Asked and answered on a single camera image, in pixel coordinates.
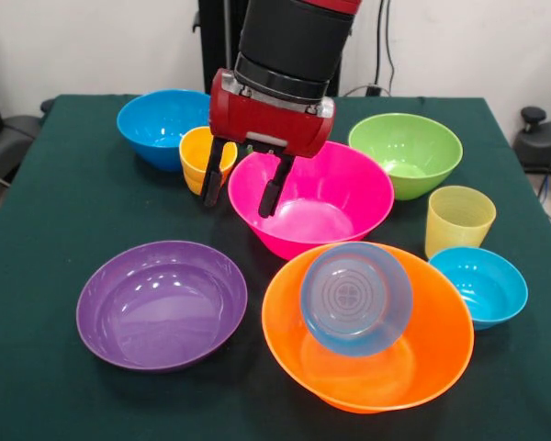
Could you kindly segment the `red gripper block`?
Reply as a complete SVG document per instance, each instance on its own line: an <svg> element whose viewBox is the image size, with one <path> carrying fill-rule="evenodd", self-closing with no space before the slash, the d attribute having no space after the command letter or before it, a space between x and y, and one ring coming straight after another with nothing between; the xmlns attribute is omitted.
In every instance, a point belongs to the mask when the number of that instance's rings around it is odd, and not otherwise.
<svg viewBox="0 0 551 441"><path fill-rule="evenodd" d="M200 193L204 205L213 207L217 203L226 140L253 147L265 145L268 150L284 153L278 156L279 164L264 188L258 209L264 219L273 216L294 163L293 156L314 157L332 131L334 116L334 102L327 96L314 105L294 103L254 90L240 83L234 72L219 69L210 94L209 126L216 137L210 146Z"/></svg>

